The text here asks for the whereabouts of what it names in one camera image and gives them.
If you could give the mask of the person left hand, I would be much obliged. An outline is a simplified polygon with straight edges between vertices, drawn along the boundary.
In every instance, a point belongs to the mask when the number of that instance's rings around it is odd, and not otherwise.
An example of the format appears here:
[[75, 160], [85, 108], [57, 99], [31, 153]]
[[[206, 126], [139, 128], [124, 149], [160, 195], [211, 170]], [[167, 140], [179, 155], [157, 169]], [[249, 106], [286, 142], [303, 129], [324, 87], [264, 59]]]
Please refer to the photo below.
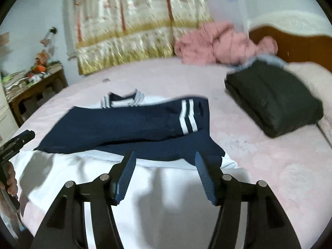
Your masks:
[[8, 185], [8, 189], [6, 189], [5, 185], [2, 182], [0, 182], [0, 187], [1, 189], [6, 190], [7, 193], [10, 194], [11, 196], [16, 196], [18, 187], [17, 187], [17, 180], [15, 178], [15, 169], [13, 167], [13, 164], [10, 161], [7, 161], [5, 164], [3, 164], [3, 166], [6, 168], [8, 172], [7, 183], [6, 183]]

